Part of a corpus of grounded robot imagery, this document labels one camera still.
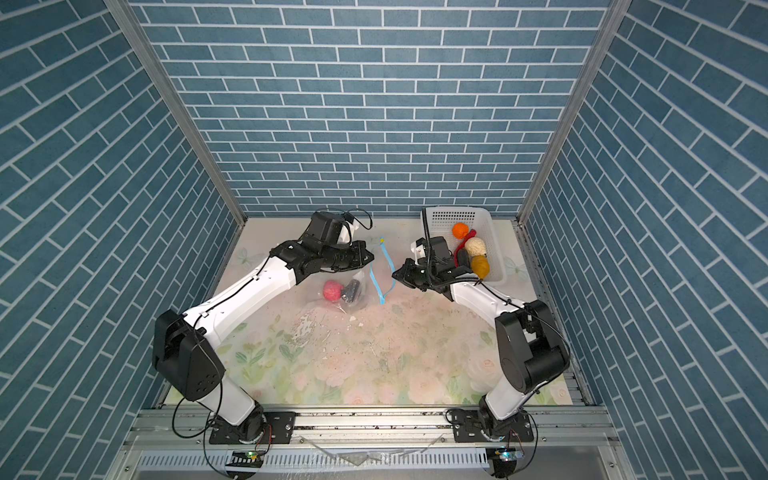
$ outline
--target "cable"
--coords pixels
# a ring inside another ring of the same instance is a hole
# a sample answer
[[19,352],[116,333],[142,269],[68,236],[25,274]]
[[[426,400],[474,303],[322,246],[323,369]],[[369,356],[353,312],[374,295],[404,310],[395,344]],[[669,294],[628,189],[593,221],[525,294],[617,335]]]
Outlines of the cable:
[[520,472],[522,472],[523,470],[525,470],[526,468],[528,468],[529,466],[531,466],[531,463],[533,463],[533,458],[536,456],[536,448],[538,447],[538,425],[536,425],[536,419],[535,419],[535,418],[533,418],[533,415],[529,415],[529,414],[528,414],[528,412],[526,412],[525,410],[521,410],[521,411],[522,411],[524,414],[528,415],[528,417],[531,419],[531,422],[533,423],[533,426],[536,428],[536,441],[535,441],[535,442],[534,442],[534,444],[533,444],[533,453],[531,453],[531,459],[530,459],[530,460],[528,460],[528,463],[526,463],[526,464],[523,466],[523,468],[520,468],[520,469],[519,469],[518,471],[516,471],[515,473],[520,473]]
[[176,434],[176,436],[179,437],[180,439],[193,439],[195,437],[203,435],[205,433],[205,429],[208,428],[208,419],[205,420],[204,428],[194,435],[181,435],[176,430],[176,412],[178,411],[179,406],[181,406],[181,403],[183,401],[184,401],[184,397],[181,397],[181,400],[179,400],[179,403],[176,404],[176,408],[174,409],[174,414],[170,416],[170,429],[173,430],[174,434]]
[[[371,230],[373,228],[373,217],[371,216],[371,213],[368,210],[364,210],[362,208],[350,208],[349,210],[344,210],[341,208],[336,207],[328,207],[328,208],[320,208],[318,210],[315,210],[315,212],[341,212],[342,214],[349,214],[352,215],[352,218],[357,220],[357,223],[360,224],[360,226],[366,230]],[[360,219],[352,214],[352,212],[363,212],[365,215],[368,216],[368,226],[362,224]]]
[[373,217],[371,217],[371,213],[368,210],[364,210],[362,208],[350,208],[346,212],[350,215],[352,215],[352,212],[363,212],[365,215],[368,215],[369,226],[367,227],[362,224],[359,218],[355,217],[354,215],[352,216],[355,218],[355,220],[357,220],[357,223],[359,223],[362,228],[366,230],[371,230],[373,228]]
[[272,448],[272,425],[270,424],[270,442],[266,444],[266,451],[262,453],[261,456],[265,456],[267,453],[269,453],[271,448]]
[[452,409],[447,409],[442,413],[442,416],[445,418],[445,421],[451,424],[451,427],[456,427],[457,425],[461,425],[461,422],[458,420],[449,420],[448,414],[452,413],[454,410],[459,410],[460,412],[463,412],[463,409],[457,409],[456,407]]
[[349,228],[349,223],[347,222],[342,223],[342,225],[346,228],[346,232],[349,234],[349,241],[346,243],[346,245],[349,247],[352,245],[352,229]]
[[520,451],[523,453],[523,455],[525,455],[525,449],[523,449],[523,441],[520,440],[520,435],[518,435],[514,429],[509,430],[509,437],[507,437],[507,449],[509,449],[509,441],[512,440],[513,433],[515,434],[515,437],[517,437],[518,443],[520,444]]
[[[223,400],[224,388],[223,388],[222,384],[219,384],[219,385],[220,385],[220,388],[219,388],[219,408],[221,408],[221,401]],[[219,408],[216,409],[217,410],[216,411],[216,415],[219,415],[219,412],[218,412]],[[212,422],[210,422],[210,423],[208,422],[209,418],[210,418],[210,412],[208,412],[208,417],[206,417],[206,420],[205,420],[206,426],[205,426],[205,429],[203,429],[203,433],[205,433],[205,431],[208,430],[208,428],[213,425]],[[219,469],[214,467],[214,464],[210,462],[210,459],[208,458],[208,452],[205,449],[205,435],[203,435],[203,457],[205,458],[205,462],[208,464],[208,466],[210,467],[211,470],[213,470],[214,472],[216,472],[217,474],[219,474],[219,475],[221,475],[223,477],[227,477],[229,480],[233,480],[232,477],[230,477],[226,473],[222,473],[221,471],[219,471]]]
[[[521,309],[521,310],[524,310],[524,309],[525,309],[525,306],[521,306],[521,305],[518,305],[518,304],[516,304],[515,302],[512,302],[512,299],[510,299],[510,298],[502,298],[502,297],[500,297],[500,296],[499,296],[498,294],[496,294],[496,293],[495,293],[493,290],[491,290],[491,288],[490,288],[488,285],[485,285],[483,282],[479,282],[479,283],[480,283],[480,285],[482,285],[482,286],[483,286],[483,288],[485,288],[485,289],[486,289],[486,290],[487,290],[487,291],[488,291],[488,292],[489,292],[491,295],[495,296],[496,298],[498,298],[498,299],[499,299],[499,300],[501,300],[502,302],[506,303],[507,305],[516,306],[516,307],[518,307],[518,308],[519,308],[519,309]],[[536,315],[535,313],[533,313],[533,312],[528,312],[528,313],[529,313],[529,314],[530,314],[532,317],[534,317],[536,320],[538,320],[539,322],[541,322],[541,323],[545,324],[545,325],[546,325],[546,326],[548,326],[550,329],[552,329],[552,330],[553,330],[555,333],[557,333],[557,334],[558,334],[558,336],[560,337],[560,339],[563,341],[563,346],[565,347],[565,352],[566,352],[566,354],[568,355],[568,357],[570,358],[570,357],[571,357],[571,344],[570,344],[570,343],[569,343],[569,342],[568,342],[568,341],[565,339],[565,337],[563,336],[563,334],[562,334],[562,333],[560,333],[560,330],[558,330],[558,329],[554,328],[554,327],[553,327],[553,326],[552,326],[552,325],[551,325],[551,324],[550,324],[548,321],[546,321],[546,320],[542,319],[540,316]]]
[[[229,295],[227,298],[221,300],[220,302],[216,303],[215,305],[212,305],[210,308],[208,308],[206,310],[206,312],[210,312],[212,309],[216,308],[221,303],[224,303],[227,300],[229,300],[230,298],[232,298],[233,296],[237,295],[243,288],[245,288],[246,285],[248,285],[253,280],[254,277],[258,277],[261,274],[261,272],[264,270],[264,267],[266,266],[266,263],[269,262],[270,258],[271,257],[267,257],[266,260],[264,260],[264,263],[262,263],[261,268],[259,268],[259,270],[256,272],[256,275],[253,275],[250,280],[248,280],[243,285],[241,285],[240,288],[238,288],[234,293],[232,293],[232,295]],[[194,324],[192,325],[192,330],[195,333],[197,333],[197,324],[200,322],[200,320],[202,318],[203,318],[202,315],[197,316],[197,319],[194,321]],[[216,367],[217,367],[216,363],[213,361],[213,359],[210,358],[210,356],[208,355],[208,352],[206,352],[205,349],[202,347],[202,345],[200,344],[200,340],[197,338],[196,334],[194,335],[194,339],[195,339],[195,348],[199,348],[200,351],[203,352],[203,354],[206,356],[206,358],[208,358],[208,361],[214,367],[214,369],[216,369]],[[176,408],[174,409],[174,414],[170,418],[170,427],[174,431],[174,434],[177,437],[180,437],[182,439],[193,439],[193,438],[195,438],[195,437],[197,437],[199,435],[202,435],[203,436],[203,457],[205,457],[205,462],[208,464],[209,467],[211,467],[211,469],[213,469],[214,472],[216,472],[219,475],[222,475],[222,476],[227,477],[230,480],[232,480],[232,478],[229,475],[226,475],[226,474],[220,472],[218,469],[216,469],[213,466],[213,464],[211,464],[210,460],[208,459],[208,454],[207,454],[206,449],[205,449],[205,433],[207,432],[207,430],[210,427],[212,427],[214,425],[214,423],[216,421],[216,417],[219,416],[219,411],[221,410],[221,404],[223,403],[223,395],[224,395],[224,385],[223,385],[223,376],[222,376],[221,382],[219,383],[219,404],[216,407],[216,413],[214,413],[214,419],[213,420],[210,419],[210,411],[209,411],[208,412],[208,416],[205,418],[205,424],[203,425],[203,429],[200,430],[198,433],[195,433],[194,435],[181,435],[176,430],[176,413],[178,412],[179,406],[184,401],[183,397],[182,397],[181,400],[179,400],[179,403],[176,404]]]

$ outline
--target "black cable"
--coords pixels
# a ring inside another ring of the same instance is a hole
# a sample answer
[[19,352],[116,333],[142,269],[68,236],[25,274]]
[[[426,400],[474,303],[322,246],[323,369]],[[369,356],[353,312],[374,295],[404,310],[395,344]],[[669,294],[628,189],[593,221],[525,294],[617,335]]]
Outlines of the black cable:
[[533,444],[533,453],[531,453],[531,459],[528,460],[528,463],[526,463],[523,466],[523,468],[520,468],[515,473],[520,473],[523,470],[525,470],[526,468],[528,468],[529,466],[531,466],[531,463],[533,463],[533,459],[536,456],[536,448],[538,447],[538,425],[536,425],[536,419],[533,418],[533,415],[529,415],[528,412],[526,412],[525,410],[521,410],[521,412],[523,412],[524,414],[528,415],[528,417],[531,419],[531,422],[533,423],[533,426],[536,428],[536,441]]
[[447,409],[442,413],[443,418],[445,418],[445,421],[451,424],[451,427],[455,427],[456,425],[461,425],[462,423],[458,420],[450,420],[448,418],[448,414],[452,413],[454,410],[459,410],[460,412],[463,411],[463,409],[457,409],[456,407],[452,409]]
[[174,414],[170,416],[170,429],[173,430],[174,434],[176,434],[176,436],[179,437],[180,439],[193,439],[195,437],[203,435],[205,433],[205,429],[208,428],[208,419],[205,420],[204,428],[194,435],[181,435],[176,430],[176,412],[178,411],[179,406],[181,406],[181,403],[183,401],[184,401],[184,397],[182,396],[181,400],[179,400],[179,403],[176,404],[176,408],[174,409]]
[[[500,296],[499,296],[499,295],[497,295],[497,294],[496,294],[496,293],[495,293],[493,290],[491,290],[491,288],[490,288],[490,287],[488,287],[488,285],[485,285],[483,282],[480,282],[480,285],[482,285],[482,286],[483,286],[483,288],[485,288],[485,289],[486,289],[486,290],[487,290],[487,291],[488,291],[488,292],[489,292],[491,295],[495,296],[496,298],[498,298],[498,299],[499,299],[499,300],[501,300],[502,302],[506,303],[507,305],[516,306],[516,307],[518,307],[518,308],[519,308],[519,309],[521,309],[521,310],[524,310],[524,309],[525,309],[525,306],[521,306],[521,305],[518,305],[517,303],[513,302],[513,301],[512,301],[512,299],[510,299],[510,298],[502,298],[502,297],[500,297]],[[568,343],[568,341],[565,339],[565,337],[563,336],[563,334],[562,334],[562,333],[560,333],[560,330],[558,330],[558,329],[554,328],[554,327],[553,327],[553,326],[552,326],[552,325],[551,325],[549,322],[547,322],[546,320],[542,319],[540,316],[536,315],[535,313],[533,313],[533,312],[528,312],[528,314],[530,314],[530,315],[531,315],[532,317],[534,317],[536,320],[538,320],[539,322],[541,322],[541,323],[545,324],[545,325],[546,325],[546,326],[548,326],[550,329],[552,329],[552,330],[553,330],[555,333],[557,333],[557,334],[558,334],[558,336],[560,337],[560,339],[563,341],[563,346],[565,346],[565,352],[566,352],[566,354],[568,355],[568,357],[570,358],[570,356],[571,356],[571,344],[570,344],[570,343]]]
[[[223,391],[224,391],[224,388],[222,386],[222,388],[219,389],[219,407],[221,407],[221,401],[223,400]],[[206,430],[208,430],[208,427],[210,425],[211,424],[206,425],[205,429],[203,430],[204,433],[205,433]],[[223,477],[228,478],[229,480],[233,480],[232,477],[230,477],[226,473],[220,472],[219,469],[214,467],[214,464],[210,462],[210,459],[208,458],[208,452],[205,449],[205,435],[203,435],[203,458],[205,458],[205,462],[208,464],[208,466],[210,467],[211,470],[213,470],[214,472],[216,472],[217,474],[219,474],[219,475],[221,475]],[[238,476],[239,475],[235,474],[234,480],[237,480]]]
[[346,243],[346,245],[349,247],[352,245],[352,230],[349,228],[349,224],[347,222],[342,223],[342,225],[346,228],[346,232],[349,234],[349,241]]
[[[254,275],[255,277],[258,277],[261,274],[261,272],[264,270],[264,267],[266,266],[266,263],[270,261],[270,258],[271,257],[267,257],[266,260],[264,260],[264,263],[261,265],[261,268],[259,268],[259,271],[256,272],[256,275]],[[247,282],[245,282],[243,285],[241,285],[240,288],[238,288],[232,295],[229,295],[227,298],[221,300],[220,302],[216,303],[215,305],[212,305],[210,308],[208,308],[206,310],[206,312],[210,312],[211,310],[213,310],[214,308],[219,306],[221,303],[224,303],[227,300],[231,299],[233,296],[237,295],[243,288],[245,288],[246,285],[250,284],[250,282],[252,280],[253,280],[253,277],[250,280],[248,280]],[[194,321],[194,324],[192,325],[192,330],[195,333],[197,333],[197,324],[200,322],[200,319],[202,319],[202,318],[203,318],[203,316],[199,315],[197,317],[197,319]],[[216,369],[216,367],[217,367],[216,363],[213,361],[213,359],[210,358],[210,356],[208,356],[208,353],[205,351],[205,349],[200,344],[200,340],[197,338],[197,335],[194,336],[194,339],[195,339],[195,348],[199,348],[200,351],[203,352],[203,354],[206,356],[206,358],[208,358],[208,361],[210,362],[210,364],[212,366],[214,366],[214,369]],[[216,418],[219,416],[219,411],[221,410],[221,404],[223,403],[223,396],[224,396],[224,384],[223,384],[223,376],[222,376],[221,382],[219,383],[219,404],[216,407],[216,413],[214,413],[214,419],[210,420],[210,411],[209,411],[208,412],[208,416],[205,418],[205,424],[203,425],[203,429],[200,430],[198,433],[195,433],[194,435],[181,435],[176,430],[176,413],[178,412],[179,406],[184,401],[184,397],[182,397],[181,400],[179,400],[179,403],[176,404],[176,408],[174,409],[174,414],[170,418],[170,428],[174,431],[174,434],[177,437],[182,438],[182,439],[193,439],[195,437],[198,437],[199,435],[202,435],[203,436],[203,457],[205,457],[205,462],[216,473],[218,473],[219,475],[222,475],[222,476],[227,477],[230,480],[232,480],[232,478],[229,475],[226,475],[226,474],[224,474],[222,472],[219,472],[219,470],[217,470],[213,466],[213,464],[210,463],[210,460],[208,459],[208,454],[207,454],[206,449],[205,449],[205,433],[207,432],[207,430],[210,427],[212,427],[214,425],[214,423],[216,422]]]
[[352,212],[363,212],[365,215],[368,215],[369,226],[367,226],[367,227],[362,224],[362,222],[360,221],[360,219],[358,217],[355,217],[354,215],[352,215],[352,216],[353,216],[353,218],[355,220],[357,220],[357,223],[359,223],[362,228],[364,228],[366,230],[371,230],[373,228],[373,217],[371,217],[371,213],[368,210],[365,210],[365,209],[362,209],[362,208],[350,208],[346,212],[348,214],[350,214],[350,215],[352,215]]

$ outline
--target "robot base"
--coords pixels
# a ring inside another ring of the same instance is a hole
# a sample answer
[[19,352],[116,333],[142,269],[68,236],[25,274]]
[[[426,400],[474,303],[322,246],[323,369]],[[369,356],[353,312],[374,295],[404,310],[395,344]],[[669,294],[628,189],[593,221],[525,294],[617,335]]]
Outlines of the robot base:
[[486,430],[483,425],[483,417],[485,415],[482,407],[479,411],[450,409],[446,412],[446,415],[453,424],[453,439],[456,443],[509,441],[510,444],[517,444],[518,437],[512,434],[510,438],[511,431],[518,434],[521,442],[533,442],[534,439],[531,421],[527,414],[518,413],[503,421],[496,420],[491,415],[491,418],[496,423],[489,430]]
[[266,448],[270,440],[262,434],[272,435],[272,443],[289,444],[296,422],[294,412],[264,412],[256,407],[243,423],[232,426],[224,419],[217,419],[217,424],[210,434],[211,445],[248,445],[257,439],[260,448]]

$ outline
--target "plastic bag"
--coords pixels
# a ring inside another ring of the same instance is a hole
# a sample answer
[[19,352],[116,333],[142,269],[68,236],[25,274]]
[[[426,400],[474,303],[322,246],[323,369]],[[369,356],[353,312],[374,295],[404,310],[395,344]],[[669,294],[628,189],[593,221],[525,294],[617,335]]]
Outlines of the plastic bag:
[[318,302],[321,306],[354,313],[369,304],[368,279],[365,270],[344,273],[316,273],[307,282],[307,303]]

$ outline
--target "aluminum frame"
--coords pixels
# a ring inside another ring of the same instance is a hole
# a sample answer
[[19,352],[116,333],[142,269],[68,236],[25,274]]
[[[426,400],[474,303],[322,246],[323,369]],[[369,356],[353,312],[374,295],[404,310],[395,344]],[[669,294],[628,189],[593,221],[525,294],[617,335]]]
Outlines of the aluminum frame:
[[[301,454],[318,451],[308,441],[323,449],[366,452],[370,450],[426,449],[433,454],[481,452],[499,443],[478,441],[457,444],[452,426],[443,413],[448,406],[265,406],[270,412],[296,412],[296,423],[290,444],[272,445],[270,455]],[[597,447],[606,478],[632,480],[621,442],[611,418],[603,406],[532,406],[527,411],[538,426],[538,448]],[[148,456],[181,455],[199,458],[200,439],[180,439],[170,429],[173,409],[141,410],[126,438],[125,446],[112,465],[110,480],[130,480],[141,470]],[[208,418],[207,409],[199,406],[179,408],[176,429],[182,435],[199,432]],[[523,442],[525,448],[533,442]],[[214,464],[225,462],[231,452],[247,449],[232,445],[208,445]],[[207,470],[204,462],[185,465],[186,469]],[[270,465],[271,472],[295,472],[295,465]]]
[[584,60],[584,65],[581,67],[574,90],[563,109],[562,116],[551,136],[547,150],[541,158],[541,164],[538,166],[538,170],[533,177],[528,195],[525,196],[523,204],[520,206],[518,213],[518,222],[520,224],[525,224],[531,216],[533,206],[536,204],[539,195],[541,195],[541,190],[547,182],[554,163],[558,160],[558,155],[563,149],[565,138],[571,131],[576,115],[584,104],[584,99],[587,97],[587,93],[589,93],[592,82],[598,76],[600,65],[605,59],[608,47],[611,46],[611,42],[616,36],[621,21],[624,20],[624,14],[627,13],[630,3],[632,3],[632,0],[613,0],[611,6],[605,12],[603,21],[600,23],[598,35],[595,37],[592,48],[589,49],[589,54],[586,60]]

